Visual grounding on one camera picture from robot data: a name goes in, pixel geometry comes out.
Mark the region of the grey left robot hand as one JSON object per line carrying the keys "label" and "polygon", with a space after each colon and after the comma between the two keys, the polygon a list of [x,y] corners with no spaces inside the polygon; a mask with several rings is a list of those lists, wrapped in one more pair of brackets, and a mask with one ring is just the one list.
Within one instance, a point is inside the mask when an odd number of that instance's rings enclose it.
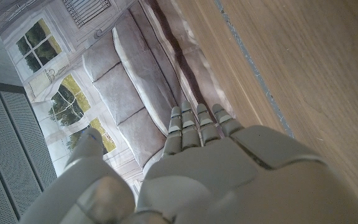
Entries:
{"label": "grey left robot hand", "polygon": [[102,156],[87,129],[21,223],[358,223],[358,198],[319,154],[219,104],[172,109],[138,195]]}

